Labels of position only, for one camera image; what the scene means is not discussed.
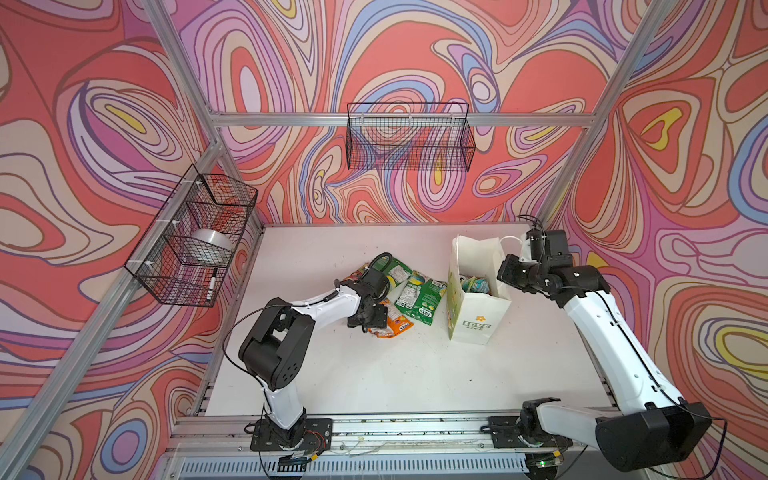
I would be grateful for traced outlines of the orange snack bag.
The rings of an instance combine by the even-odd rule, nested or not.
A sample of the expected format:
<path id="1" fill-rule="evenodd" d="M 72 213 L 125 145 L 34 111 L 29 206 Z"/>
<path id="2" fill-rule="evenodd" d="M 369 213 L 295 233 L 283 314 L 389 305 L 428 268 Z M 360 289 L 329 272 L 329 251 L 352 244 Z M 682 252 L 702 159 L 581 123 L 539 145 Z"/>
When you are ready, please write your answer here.
<path id="1" fill-rule="evenodd" d="M 379 339 L 392 339 L 414 327 L 414 323 L 403 315 L 388 299 L 385 299 L 382 305 L 387 308 L 386 326 L 370 329 L 369 332 L 375 337 Z"/>

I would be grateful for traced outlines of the green snack bag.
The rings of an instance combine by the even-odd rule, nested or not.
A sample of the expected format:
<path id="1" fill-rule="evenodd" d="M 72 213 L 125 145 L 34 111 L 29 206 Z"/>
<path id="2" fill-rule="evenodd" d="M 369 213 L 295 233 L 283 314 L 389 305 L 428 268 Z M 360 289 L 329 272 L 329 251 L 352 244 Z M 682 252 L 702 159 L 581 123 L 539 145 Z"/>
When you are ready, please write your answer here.
<path id="1" fill-rule="evenodd" d="M 413 270 L 405 263 L 396 257 L 385 254 L 377 257 L 371 264 L 371 267 L 382 272 L 387 277 L 391 289 L 395 289 L 406 282 L 413 273 Z"/>
<path id="2" fill-rule="evenodd" d="M 405 283 L 395 307 L 406 317 L 431 326 L 447 284 L 414 271 Z"/>

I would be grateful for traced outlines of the white paper bag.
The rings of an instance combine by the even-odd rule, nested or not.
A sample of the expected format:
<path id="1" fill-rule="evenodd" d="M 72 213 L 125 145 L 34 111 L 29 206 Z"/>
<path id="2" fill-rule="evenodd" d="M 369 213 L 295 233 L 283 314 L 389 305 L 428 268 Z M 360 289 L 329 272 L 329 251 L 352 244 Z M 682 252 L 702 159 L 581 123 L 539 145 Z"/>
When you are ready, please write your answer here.
<path id="1" fill-rule="evenodd" d="M 505 259 L 500 238 L 476 240 L 458 235 L 452 241 L 446 292 L 448 336 L 454 342 L 485 345 L 512 304 L 511 288 L 497 280 Z M 489 280 L 491 293 L 465 293 L 459 277 Z"/>

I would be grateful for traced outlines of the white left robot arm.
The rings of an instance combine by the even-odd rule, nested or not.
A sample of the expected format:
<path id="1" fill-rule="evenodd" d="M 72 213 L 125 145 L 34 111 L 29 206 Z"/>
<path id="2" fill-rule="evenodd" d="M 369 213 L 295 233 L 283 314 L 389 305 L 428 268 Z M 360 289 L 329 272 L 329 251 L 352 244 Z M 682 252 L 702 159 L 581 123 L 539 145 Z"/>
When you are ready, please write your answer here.
<path id="1" fill-rule="evenodd" d="M 291 302 L 276 297 L 246 314 L 245 319 L 254 318 L 255 322 L 242 340 L 236 359 L 227 353 L 230 335 L 224 336 L 224 358 L 255 379 L 264 395 L 259 418 L 244 428 L 251 437 L 251 450 L 320 454 L 331 447 L 333 420 L 308 416 L 294 380 L 316 330 L 339 320 L 363 332 L 387 325 L 384 300 L 391 284 L 385 269 L 393 260 L 391 253 L 383 252 L 358 276 L 336 280 L 328 293 Z"/>

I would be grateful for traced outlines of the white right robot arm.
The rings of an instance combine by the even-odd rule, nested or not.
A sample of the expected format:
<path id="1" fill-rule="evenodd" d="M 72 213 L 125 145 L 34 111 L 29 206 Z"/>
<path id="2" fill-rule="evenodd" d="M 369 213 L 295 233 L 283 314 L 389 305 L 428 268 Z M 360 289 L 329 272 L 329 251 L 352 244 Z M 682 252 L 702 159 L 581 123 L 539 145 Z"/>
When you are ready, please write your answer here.
<path id="1" fill-rule="evenodd" d="M 573 407 L 555 397 L 524 402 L 514 426 L 520 441 L 539 445 L 570 439 L 598 449 L 621 472 L 686 460 L 716 422 L 700 402 L 689 402 L 656 366 L 619 311 L 611 287 L 594 266 L 578 266 L 563 230 L 531 225 L 519 254 L 505 257 L 497 278 L 541 294 L 572 320 L 615 402 L 615 412 Z"/>

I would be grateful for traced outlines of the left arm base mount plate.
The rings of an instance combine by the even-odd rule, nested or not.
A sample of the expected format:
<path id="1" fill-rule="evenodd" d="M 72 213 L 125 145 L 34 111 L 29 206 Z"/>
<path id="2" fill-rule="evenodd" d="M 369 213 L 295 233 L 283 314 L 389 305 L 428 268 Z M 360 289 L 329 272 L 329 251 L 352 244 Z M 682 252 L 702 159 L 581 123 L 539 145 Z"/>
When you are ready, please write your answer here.
<path id="1" fill-rule="evenodd" d="M 269 418 L 244 427 L 251 436 L 250 450 L 255 452 L 323 452 L 331 447 L 331 418 L 300 419 L 290 429 L 282 429 Z"/>

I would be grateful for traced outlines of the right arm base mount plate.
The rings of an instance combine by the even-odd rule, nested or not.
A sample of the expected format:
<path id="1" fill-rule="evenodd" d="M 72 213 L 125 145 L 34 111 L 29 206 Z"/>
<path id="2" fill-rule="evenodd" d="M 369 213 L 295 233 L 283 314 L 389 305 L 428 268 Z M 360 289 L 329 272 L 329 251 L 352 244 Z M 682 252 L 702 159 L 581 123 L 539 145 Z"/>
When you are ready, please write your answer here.
<path id="1" fill-rule="evenodd" d="M 493 447 L 504 448 L 539 448 L 544 442 L 525 437 L 520 429 L 518 416 L 491 416 L 480 427 L 480 432 L 490 436 Z"/>

